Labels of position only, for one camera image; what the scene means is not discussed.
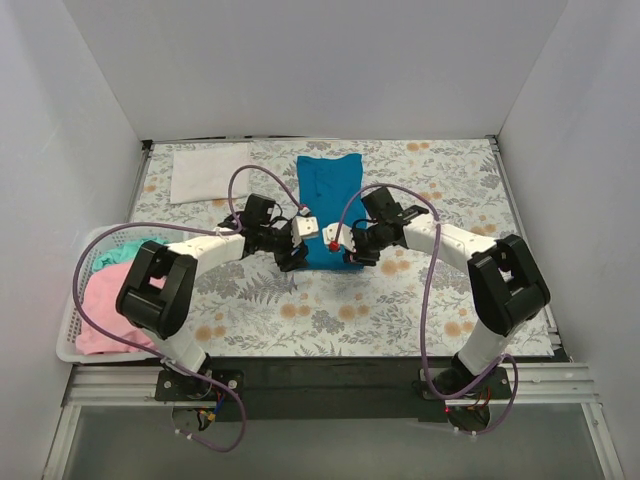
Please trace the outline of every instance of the white cloth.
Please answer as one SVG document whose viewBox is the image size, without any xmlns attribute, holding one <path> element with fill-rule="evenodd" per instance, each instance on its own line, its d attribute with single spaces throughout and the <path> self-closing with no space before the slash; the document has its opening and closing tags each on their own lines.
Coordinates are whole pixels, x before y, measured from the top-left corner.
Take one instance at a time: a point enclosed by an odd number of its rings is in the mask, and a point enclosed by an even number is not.
<svg viewBox="0 0 640 480">
<path fill-rule="evenodd" d="M 239 167 L 249 164 L 247 143 L 205 150 L 181 150 L 173 154 L 171 203 L 227 198 L 229 180 Z M 233 198 L 249 195 L 249 170 L 233 182 Z"/>
</svg>

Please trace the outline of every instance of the folded blue cloth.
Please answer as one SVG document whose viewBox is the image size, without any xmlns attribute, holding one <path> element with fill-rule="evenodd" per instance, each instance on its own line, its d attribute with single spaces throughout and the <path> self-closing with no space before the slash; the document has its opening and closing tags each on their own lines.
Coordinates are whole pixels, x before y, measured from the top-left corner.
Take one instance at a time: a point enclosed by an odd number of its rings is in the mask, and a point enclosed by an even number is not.
<svg viewBox="0 0 640 480">
<path fill-rule="evenodd" d="M 311 209 L 318 219 L 320 236 L 305 240 L 309 247 L 307 261 L 312 270 L 359 270 L 362 265 L 343 262 L 340 252 L 331 253 L 322 240 L 322 229 L 340 221 L 342 210 L 349 199 L 362 186 L 362 155 L 350 153 L 337 160 L 326 158 L 298 157 L 298 181 L 300 202 Z M 345 224 L 366 218 L 362 202 L 356 200 L 347 212 Z"/>
<path fill-rule="evenodd" d="M 119 247 L 107 250 L 102 255 L 99 255 L 91 265 L 91 273 L 96 273 L 109 265 L 116 265 L 118 263 L 125 263 L 133 260 L 138 254 L 138 250 L 144 242 L 153 240 L 160 245 L 169 243 L 168 240 L 159 237 L 146 237 L 140 240 L 134 240 L 133 242 L 127 242 Z"/>
</svg>

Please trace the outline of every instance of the white wall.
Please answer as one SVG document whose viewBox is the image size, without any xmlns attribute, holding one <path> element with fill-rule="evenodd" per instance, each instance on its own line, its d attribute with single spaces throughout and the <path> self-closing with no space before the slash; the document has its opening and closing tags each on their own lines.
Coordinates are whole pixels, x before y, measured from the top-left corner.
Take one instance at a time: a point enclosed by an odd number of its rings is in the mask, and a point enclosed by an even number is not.
<svg viewBox="0 0 640 480">
<path fill-rule="evenodd" d="M 640 478 L 640 3 L 570 0 L 499 140 L 552 291 Z"/>
<path fill-rule="evenodd" d="M 140 144 L 61 0 L 0 1 L 0 478 L 40 478 L 55 343 L 89 229 L 122 221 Z"/>
<path fill-rule="evenodd" d="M 497 133 L 565 0 L 65 0 L 140 138 Z"/>
</svg>

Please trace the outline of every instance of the floral pattern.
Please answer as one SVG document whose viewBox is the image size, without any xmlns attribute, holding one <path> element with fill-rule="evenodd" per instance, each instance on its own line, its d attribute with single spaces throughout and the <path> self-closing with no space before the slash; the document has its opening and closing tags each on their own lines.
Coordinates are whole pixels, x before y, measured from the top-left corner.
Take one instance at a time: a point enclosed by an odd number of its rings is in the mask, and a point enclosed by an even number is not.
<svg viewBox="0 0 640 480">
<path fill-rule="evenodd" d="M 173 153 L 221 143 L 157 144 L 133 220 L 213 228 L 228 214 L 225 200 L 171 205 Z M 363 154 L 364 184 L 409 187 L 439 208 L 443 221 L 483 235 L 516 232 L 498 166 L 486 140 L 328 141 L 256 140 L 253 163 L 268 167 L 298 193 L 298 155 L 339 158 Z M 262 172 L 251 191 L 270 196 L 291 216 L 295 208 Z M 414 203 L 394 192 L 405 206 Z M 234 201 L 243 208 L 244 199 Z M 398 248 L 382 252 L 376 267 L 358 272 L 282 273 L 257 254 L 208 272 L 196 282 L 188 328 L 211 355 L 418 355 L 418 326 L 429 255 Z M 440 262 L 429 303 L 427 348 L 457 352 L 477 317 L 467 276 Z M 550 355 L 544 313 L 527 322 L 509 351 Z"/>
</svg>

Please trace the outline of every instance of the white plastic basket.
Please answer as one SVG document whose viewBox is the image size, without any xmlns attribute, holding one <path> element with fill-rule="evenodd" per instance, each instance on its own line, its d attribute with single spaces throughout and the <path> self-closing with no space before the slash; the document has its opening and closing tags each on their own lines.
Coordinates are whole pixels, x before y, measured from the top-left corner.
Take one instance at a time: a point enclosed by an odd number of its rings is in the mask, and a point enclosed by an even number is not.
<svg viewBox="0 0 640 480">
<path fill-rule="evenodd" d="M 113 228 L 100 227 L 93 230 L 84 243 L 86 247 L 94 238 L 101 233 Z M 120 230 L 108 237 L 100 240 L 95 248 L 89 253 L 87 259 L 82 266 L 79 278 L 80 299 L 84 297 L 84 289 L 87 286 L 89 277 L 91 276 L 91 265 L 93 261 L 99 256 L 105 253 L 107 250 L 111 250 L 116 247 L 120 247 L 127 242 L 139 240 L 144 237 L 160 237 L 168 240 L 169 242 L 181 242 L 191 237 L 192 234 L 182 232 L 179 230 L 170 230 L 168 228 L 154 228 L 154 227 L 133 227 L 126 230 Z M 67 305 L 64 311 L 64 317 L 62 318 L 62 325 L 60 326 L 60 333 L 58 334 L 58 343 L 56 345 L 56 353 L 58 358 L 63 362 L 69 363 L 111 363 L 111 362 L 132 362 L 137 360 L 144 360 L 150 358 L 151 355 L 145 352 L 138 353 L 103 353 L 96 355 L 83 355 L 76 350 L 76 337 L 80 334 L 82 329 L 82 319 L 78 315 L 73 304 L 73 298 L 69 294 Z"/>
</svg>

